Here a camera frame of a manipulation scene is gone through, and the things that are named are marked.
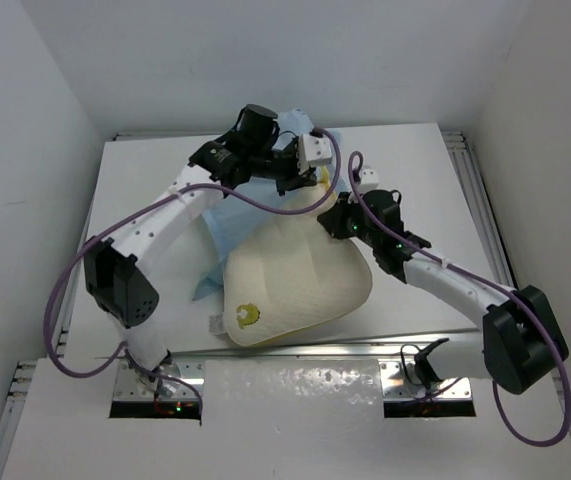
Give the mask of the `cream yellow pillow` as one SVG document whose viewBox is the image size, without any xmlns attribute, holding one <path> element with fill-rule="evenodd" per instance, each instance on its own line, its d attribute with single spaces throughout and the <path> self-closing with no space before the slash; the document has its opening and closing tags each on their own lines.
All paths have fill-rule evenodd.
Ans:
<svg viewBox="0 0 571 480">
<path fill-rule="evenodd" d="M 222 326 L 250 347 L 346 316 L 369 298 L 369 265 L 350 240 L 332 238 L 312 212 L 270 215 L 227 257 Z"/>
</svg>

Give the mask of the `blue green pillowcase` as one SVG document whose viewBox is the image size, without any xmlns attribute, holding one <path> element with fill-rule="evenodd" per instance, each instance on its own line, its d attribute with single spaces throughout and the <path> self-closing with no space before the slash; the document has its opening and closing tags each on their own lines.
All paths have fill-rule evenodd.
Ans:
<svg viewBox="0 0 571 480">
<path fill-rule="evenodd" d="M 314 128 L 309 116 L 300 108 L 280 112 L 277 123 L 280 130 L 279 138 L 274 145 L 277 150 L 283 149 L 295 136 L 310 133 Z M 279 196 L 274 181 L 252 178 L 248 183 L 240 185 L 236 192 L 261 205 L 287 209 L 286 203 L 300 193 L 301 189 Z M 216 249 L 217 262 L 198 281 L 192 296 L 193 301 L 223 290 L 223 275 L 229 254 L 269 217 L 269 212 L 233 196 L 228 196 L 202 214 Z"/>
</svg>

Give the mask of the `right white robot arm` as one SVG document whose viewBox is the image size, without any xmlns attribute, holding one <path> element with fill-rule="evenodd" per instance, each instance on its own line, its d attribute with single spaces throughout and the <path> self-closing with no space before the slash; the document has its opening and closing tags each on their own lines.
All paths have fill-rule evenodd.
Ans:
<svg viewBox="0 0 571 480">
<path fill-rule="evenodd" d="M 453 355 L 455 375 L 489 378 L 521 394 L 555 368 L 554 351 L 568 358 L 567 343 L 540 289 L 492 288 L 443 266 L 431 243 L 405 228 L 401 199 L 396 190 L 372 190 L 361 200 L 343 192 L 317 220 L 334 239 L 362 241 L 386 274 L 430 293 L 477 327 L 481 353 Z"/>
</svg>

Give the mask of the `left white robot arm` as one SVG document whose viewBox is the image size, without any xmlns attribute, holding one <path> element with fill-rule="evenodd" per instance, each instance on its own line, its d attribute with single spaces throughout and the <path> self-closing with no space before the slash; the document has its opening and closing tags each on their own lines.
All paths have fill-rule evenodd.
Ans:
<svg viewBox="0 0 571 480">
<path fill-rule="evenodd" d="M 88 241 L 86 289 L 113 320 L 143 378 L 155 381 L 171 362 L 154 318 L 160 295 L 149 276 L 157 261 L 197 220 L 224 261 L 267 218 L 284 212 L 296 189 L 316 183 L 300 147 L 313 131 L 299 108 L 276 113 L 248 104 L 228 131 L 189 156 L 152 205 Z"/>
</svg>

